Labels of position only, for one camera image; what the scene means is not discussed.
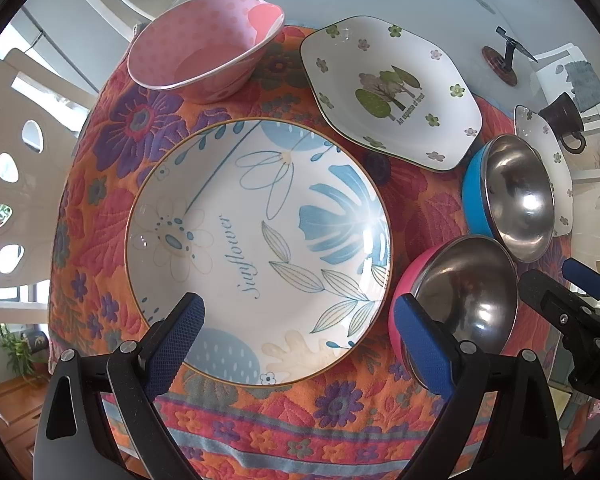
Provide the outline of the brown phone stand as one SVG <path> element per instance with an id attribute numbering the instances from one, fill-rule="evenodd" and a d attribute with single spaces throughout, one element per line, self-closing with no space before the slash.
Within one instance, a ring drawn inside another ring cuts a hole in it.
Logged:
<path id="1" fill-rule="evenodd" d="M 520 52 L 533 63 L 538 62 L 538 60 L 518 40 L 509 36 L 502 26 L 498 26 L 495 29 L 495 32 L 505 40 L 505 52 L 501 54 L 492 47 L 484 46 L 481 49 L 482 57 L 484 62 L 488 64 L 490 69 L 494 71 L 494 74 L 498 76 L 501 81 L 508 84 L 509 87 L 516 87 L 518 78 L 513 69 L 515 52 Z"/>

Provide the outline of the grey green cloth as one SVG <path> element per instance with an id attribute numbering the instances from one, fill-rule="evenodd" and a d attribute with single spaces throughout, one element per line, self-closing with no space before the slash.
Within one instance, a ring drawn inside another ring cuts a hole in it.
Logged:
<path id="1" fill-rule="evenodd" d="M 580 112 L 600 104 L 600 78 L 588 61 L 574 61 L 565 65 L 567 81 L 572 85 L 573 101 Z"/>

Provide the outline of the dark brown mug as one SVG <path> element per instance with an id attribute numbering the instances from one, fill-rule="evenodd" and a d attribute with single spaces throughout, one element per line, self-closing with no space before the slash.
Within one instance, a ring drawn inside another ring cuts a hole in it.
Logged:
<path id="1" fill-rule="evenodd" d="M 582 117 L 573 99 L 562 92 L 553 102 L 539 111 L 539 115 L 552 128 L 562 147 L 573 155 L 581 154 L 586 148 Z"/>

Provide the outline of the green potted plant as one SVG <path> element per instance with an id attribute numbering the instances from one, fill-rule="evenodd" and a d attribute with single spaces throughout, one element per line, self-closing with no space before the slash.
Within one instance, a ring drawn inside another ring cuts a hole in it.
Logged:
<path id="1" fill-rule="evenodd" d="M 36 375 L 36 366 L 48 349 L 48 338 L 37 328 L 14 332 L 6 323 L 0 323 L 0 349 L 6 353 L 8 368 L 27 382 Z"/>

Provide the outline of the white chair with holes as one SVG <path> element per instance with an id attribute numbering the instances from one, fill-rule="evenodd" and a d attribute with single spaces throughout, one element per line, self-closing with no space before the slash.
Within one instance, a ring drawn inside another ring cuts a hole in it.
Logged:
<path id="1" fill-rule="evenodd" d="M 58 207 L 76 149 L 65 126 L 15 84 L 90 110 L 95 96 L 18 49 L 0 60 L 0 288 L 50 277 Z"/>

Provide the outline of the wooden cabinet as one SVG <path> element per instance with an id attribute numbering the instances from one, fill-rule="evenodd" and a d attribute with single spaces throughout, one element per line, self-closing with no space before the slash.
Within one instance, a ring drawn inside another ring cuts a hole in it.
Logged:
<path id="1" fill-rule="evenodd" d="M 0 384 L 0 438 L 20 474 L 32 478 L 38 421 L 50 375 L 17 377 Z"/>

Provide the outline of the round sunflower plate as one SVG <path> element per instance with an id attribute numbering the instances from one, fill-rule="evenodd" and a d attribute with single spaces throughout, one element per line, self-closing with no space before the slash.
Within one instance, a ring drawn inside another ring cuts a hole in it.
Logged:
<path id="1" fill-rule="evenodd" d="M 220 122 L 169 148 L 140 186 L 125 272 L 148 324 L 193 292 L 204 324 L 185 363 L 226 384 L 316 376 L 368 334 L 392 267 L 375 183 L 321 133 Z"/>

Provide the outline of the white floral plate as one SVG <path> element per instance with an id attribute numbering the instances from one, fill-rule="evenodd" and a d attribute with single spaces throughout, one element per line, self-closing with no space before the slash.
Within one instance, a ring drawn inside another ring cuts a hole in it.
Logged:
<path id="1" fill-rule="evenodd" d="M 516 136 L 538 152 L 550 178 L 555 206 L 554 237 L 566 236 L 572 229 L 573 184 L 560 144 L 550 124 L 524 105 L 515 106 L 514 124 Z"/>

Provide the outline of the white chair right side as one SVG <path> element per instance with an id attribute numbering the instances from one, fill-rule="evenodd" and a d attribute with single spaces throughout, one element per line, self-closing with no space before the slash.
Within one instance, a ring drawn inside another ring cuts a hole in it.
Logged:
<path id="1" fill-rule="evenodd" d="M 577 171 L 572 180 L 571 253 L 600 273 L 600 169 Z"/>

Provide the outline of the blue steel bowl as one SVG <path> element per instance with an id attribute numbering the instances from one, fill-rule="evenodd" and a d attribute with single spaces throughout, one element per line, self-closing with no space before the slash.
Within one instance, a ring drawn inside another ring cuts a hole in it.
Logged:
<path id="1" fill-rule="evenodd" d="M 462 184 L 471 234 L 500 243 L 520 263 L 543 257 L 553 239 L 555 205 L 550 178 L 532 146 L 502 134 L 472 156 Z"/>

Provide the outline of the pink steel bowl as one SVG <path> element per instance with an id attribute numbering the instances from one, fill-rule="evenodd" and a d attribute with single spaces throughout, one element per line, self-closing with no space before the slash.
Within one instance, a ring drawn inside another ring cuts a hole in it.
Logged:
<path id="1" fill-rule="evenodd" d="M 516 321 L 515 265 L 483 235 L 460 236 L 423 252 L 402 274 L 392 300 L 405 294 L 457 341 L 471 341 L 487 354 L 503 352 Z"/>

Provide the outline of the pink polka dot bowl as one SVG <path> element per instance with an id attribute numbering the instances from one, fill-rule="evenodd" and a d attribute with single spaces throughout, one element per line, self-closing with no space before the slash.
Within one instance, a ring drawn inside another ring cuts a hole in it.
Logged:
<path id="1" fill-rule="evenodd" d="M 148 90 L 218 102 L 242 88 L 284 21 L 284 10 L 265 0 L 188 0 L 133 40 L 128 72 Z"/>

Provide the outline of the white hexagonal forest plate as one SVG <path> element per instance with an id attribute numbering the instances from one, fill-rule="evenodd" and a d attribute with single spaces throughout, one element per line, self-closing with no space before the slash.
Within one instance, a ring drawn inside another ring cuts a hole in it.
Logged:
<path id="1" fill-rule="evenodd" d="M 364 148 L 445 172 L 481 130 L 452 58 L 397 24 L 351 16 L 311 32 L 299 53 L 326 122 Z"/>

